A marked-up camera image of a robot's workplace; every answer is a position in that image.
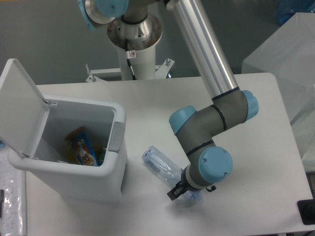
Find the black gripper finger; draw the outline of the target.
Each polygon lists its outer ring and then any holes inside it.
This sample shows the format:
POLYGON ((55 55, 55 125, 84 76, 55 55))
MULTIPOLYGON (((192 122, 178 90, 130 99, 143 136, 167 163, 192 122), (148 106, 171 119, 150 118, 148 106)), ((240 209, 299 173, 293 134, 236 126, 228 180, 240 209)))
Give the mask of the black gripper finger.
POLYGON ((184 187, 182 183, 177 183, 168 193, 167 196, 171 200, 175 200, 184 193, 184 187))

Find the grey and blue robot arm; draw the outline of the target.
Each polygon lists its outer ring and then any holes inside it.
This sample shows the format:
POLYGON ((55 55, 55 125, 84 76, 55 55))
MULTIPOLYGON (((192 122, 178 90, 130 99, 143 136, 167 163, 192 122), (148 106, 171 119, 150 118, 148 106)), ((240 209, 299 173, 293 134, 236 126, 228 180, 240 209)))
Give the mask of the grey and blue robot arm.
MULTIPOLYGON (((148 12, 150 0, 80 0, 82 17, 90 29, 107 26, 107 34, 120 57, 123 80, 156 77, 154 50, 162 35, 159 20, 148 12)), ((199 0, 165 0, 188 46, 211 97, 212 105, 197 111, 186 106, 169 118, 189 165, 168 192, 172 200, 188 191, 215 190, 231 173, 232 158, 213 137, 257 115, 259 105, 248 90, 241 90, 222 52, 199 0)))

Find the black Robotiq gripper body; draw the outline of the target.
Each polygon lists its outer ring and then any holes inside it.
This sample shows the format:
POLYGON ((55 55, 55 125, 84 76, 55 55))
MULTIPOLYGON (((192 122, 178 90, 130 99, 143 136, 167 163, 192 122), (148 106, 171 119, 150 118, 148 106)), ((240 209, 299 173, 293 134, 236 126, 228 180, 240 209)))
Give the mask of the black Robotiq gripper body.
POLYGON ((182 172, 181 174, 181 183, 180 186, 183 187, 183 189, 185 191, 192 191, 192 192, 196 192, 196 191, 201 191, 201 190, 206 190, 208 192, 213 192, 215 191, 217 188, 214 184, 211 184, 209 186, 193 186, 189 183, 188 178, 186 177, 186 173, 182 172))

